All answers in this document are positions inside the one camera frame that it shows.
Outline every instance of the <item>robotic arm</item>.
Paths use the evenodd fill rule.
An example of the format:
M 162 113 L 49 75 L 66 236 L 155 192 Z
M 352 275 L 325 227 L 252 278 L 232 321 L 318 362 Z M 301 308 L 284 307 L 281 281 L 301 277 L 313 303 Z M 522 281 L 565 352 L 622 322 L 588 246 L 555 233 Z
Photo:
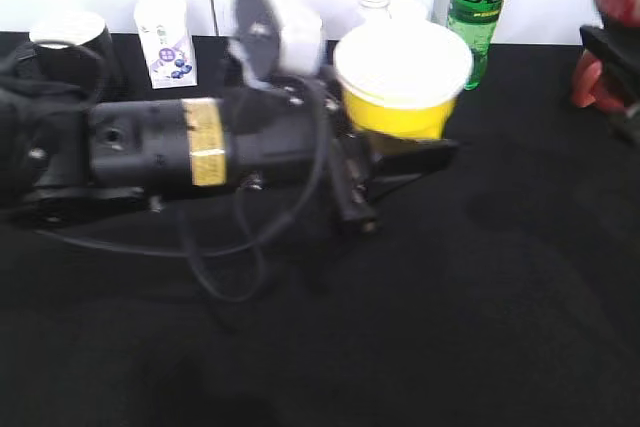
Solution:
M 341 108 L 330 70 L 320 69 L 318 53 L 325 46 L 313 22 L 305 33 L 309 24 L 287 23 L 269 0 L 237 0 L 236 16 L 231 50 L 249 85 L 229 87 L 219 98 L 95 103 L 99 88 L 84 99 L 73 86 L 21 77 L 19 52 L 0 64 L 0 205 L 6 220 L 77 245 L 186 257 L 214 297 L 240 301 L 261 281 L 246 295 L 224 295 L 207 276 L 204 257 L 269 243 L 320 188 L 331 194 L 342 225 L 375 231 L 367 193 L 376 179 L 427 174 L 453 158 L 456 145 L 449 141 L 408 141 L 386 155 L 374 149 Z M 228 249 L 201 252 L 182 214 L 184 252 L 55 233 L 109 216 L 158 211 L 172 200 L 282 185 L 304 189 L 291 209 L 255 235 L 243 228 L 247 242 Z

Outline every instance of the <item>black table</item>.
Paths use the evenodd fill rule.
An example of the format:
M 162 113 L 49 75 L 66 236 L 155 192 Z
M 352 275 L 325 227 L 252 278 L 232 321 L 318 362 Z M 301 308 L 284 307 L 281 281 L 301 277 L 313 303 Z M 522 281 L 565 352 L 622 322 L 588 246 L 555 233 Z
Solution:
M 201 86 L 159 92 L 115 42 L 135 98 L 220 87 L 222 40 L 195 39 Z M 308 212 L 252 304 L 200 302 L 180 261 L 2 227 L 0 425 L 637 425 L 640 154 L 568 103 L 579 54 L 495 46 L 448 124 L 455 164 L 386 199 L 370 239 Z M 194 208 L 203 243 L 238 235 L 227 204 Z M 161 216 L 94 233 L 175 243 Z

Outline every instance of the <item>white cup lid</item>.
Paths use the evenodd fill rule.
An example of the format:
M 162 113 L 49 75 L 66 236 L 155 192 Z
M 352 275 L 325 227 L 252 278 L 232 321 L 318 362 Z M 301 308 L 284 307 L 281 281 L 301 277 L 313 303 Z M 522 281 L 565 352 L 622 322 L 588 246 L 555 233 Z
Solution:
M 73 45 L 86 44 L 98 37 L 105 29 L 102 17 L 93 12 L 69 11 L 61 12 L 42 19 L 29 32 L 31 42 L 43 40 L 62 40 Z M 45 45 L 51 49 L 64 49 L 64 45 Z
M 464 88 L 473 65 L 457 34 L 425 21 L 366 23 L 336 47 L 339 80 L 354 93 L 399 109 L 440 105 Z

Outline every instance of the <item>bolt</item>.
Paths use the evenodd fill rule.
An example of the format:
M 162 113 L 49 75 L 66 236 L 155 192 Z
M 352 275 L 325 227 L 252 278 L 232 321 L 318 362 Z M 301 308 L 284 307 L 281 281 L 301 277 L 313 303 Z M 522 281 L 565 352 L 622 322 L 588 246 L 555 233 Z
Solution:
M 631 105 L 625 112 L 628 119 L 632 119 L 640 111 L 640 102 Z
M 340 105 L 331 98 L 327 98 L 324 101 L 324 106 L 331 112 L 336 112 L 338 109 L 340 109 Z
M 364 197 L 362 196 L 362 194 L 360 192 L 358 192 L 357 190 L 352 190 L 351 191 L 351 198 L 353 199 L 353 201 L 358 204 L 358 205 L 362 205 L 365 203 Z
M 154 214 L 159 214 L 164 209 L 162 204 L 162 198 L 159 195 L 154 195 L 149 198 L 149 210 Z
M 247 179 L 247 188 L 251 190 L 262 190 L 262 184 L 264 183 L 262 176 L 254 172 Z
M 41 148 L 36 147 L 29 151 L 29 158 L 33 160 L 44 160 L 47 158 L 47 153 Z
M 378 224 L 375 222 L 367 222 L 362 226 L 362 232 L 365 234 L 373 234 L 376 230 L 378 230 Z

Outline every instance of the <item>white object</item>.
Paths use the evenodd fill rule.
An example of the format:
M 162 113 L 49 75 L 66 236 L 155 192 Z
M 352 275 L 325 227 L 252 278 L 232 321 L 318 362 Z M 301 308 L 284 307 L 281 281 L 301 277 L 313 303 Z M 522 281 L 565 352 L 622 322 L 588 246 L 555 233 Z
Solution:
M 268 0 L 268 2 L 280 27 L 278 72 L 313 77 L 318 73 L 325 56 L 326 39 L 322 29 L 322 19 L 313 10 L 296 0 Z M 250 33 L 258 36 L 269 35 L 270 32 L 261 32 L 264 28 L 264 25 L 256 22 L 251 27 Z M 238 60 L 242 61 L 244 54 L 239 49 L 241 50 L 241 46 L 236 43 L 232 47 L 232 52 Z
M 427 7 L 417 0 L 358 0 L 358 14 L 364 22 L 380 20 L 425 20 Z
M 396 109 L 424 109 L 455 98 L 472 64 L 462 38 L 426 20 L 366 23 L 348 33 L 334 53 L 343 86 Z
M 197 85 L 184 0 L 140 0 L 134 18 L 154 89 Z
M 358 14 L 364 22 L 389 20 L 391 0 L 358 0 Z
M 105 28 L 104 19 L 93 12 L 61 12 L 36 23 L 29 31 L 29 40 L 31 42 L 62 40 L 73 45 L 83 45 L 98 37 Z M 64 49 L 66 46 L 50 44 L 45 47 Z
M 392 0 L 389 4 L 389 17 L 393 20 L 420 21 L 429 20 L 431 14 L 427 7 L 417 0 Z

